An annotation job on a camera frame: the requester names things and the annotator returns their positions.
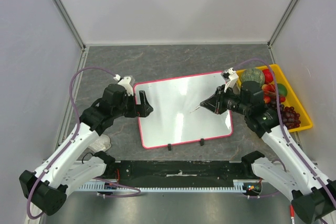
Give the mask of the pink framed whiteboard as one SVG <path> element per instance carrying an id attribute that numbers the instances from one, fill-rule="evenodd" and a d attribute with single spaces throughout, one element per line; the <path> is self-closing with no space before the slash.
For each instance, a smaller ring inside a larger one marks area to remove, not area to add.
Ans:
<path id="1" fill-rule="evenodd" d="M 142 146 L 153 149 L 231 136 L 231 112 L 217 115 L 201 107 L 190 113 L 224 83 L 217 71 L 135 84 L 136 100 L 143 90 L 153 107 L 149 116 L 138 119 Z"/>

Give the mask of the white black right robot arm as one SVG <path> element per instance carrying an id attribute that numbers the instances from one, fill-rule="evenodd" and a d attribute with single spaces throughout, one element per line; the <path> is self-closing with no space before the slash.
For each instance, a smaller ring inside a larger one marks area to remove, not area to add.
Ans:
<path id="1" fill-rule="evenodd" d="M 258 83 L 245 82 L 239 94 L 233 81 L 209 84 L 173 79 L 140 83 L 137 98 L 148 101 L 153 112 L 139 120 L 142 145 L 146 149 L 226 136 L 232 132 L 231 114 L 244 116 L 247 126 L 263 140 L 285 165 L 276 168 L 267 158 L 254 154 L 240 166 L 248 179 L 266 179 L 291 204 L 302 221 L 312 223 L 335 211 L 335 182 L 306 156 L 264 103 Z"/>

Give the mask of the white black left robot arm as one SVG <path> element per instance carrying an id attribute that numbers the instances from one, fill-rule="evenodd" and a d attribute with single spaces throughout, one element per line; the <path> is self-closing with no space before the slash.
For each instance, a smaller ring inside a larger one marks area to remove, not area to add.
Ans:
<path id="1" fill-rule="evenodd" d="M 19 182 L 27 198 L 27 215 L 35 205 L 42 214 L 51 216 L 65 203 L 66 199 L 88 181 L 102 176 L 111 178 L 115 173 L 115 159 L 104 151 L 96 152 L 85 163 L 72 169 L 77 158 L 119 117 L 145 118 L 153 112 L 145 91 L 139 91 L 140 103 L 136 102 L 133 87 L 129 84 L 111 84 L 105 88 L 101 98 L 85 109 L 79 120 L 55 152 L 34 171 L 23 171 Z"/>

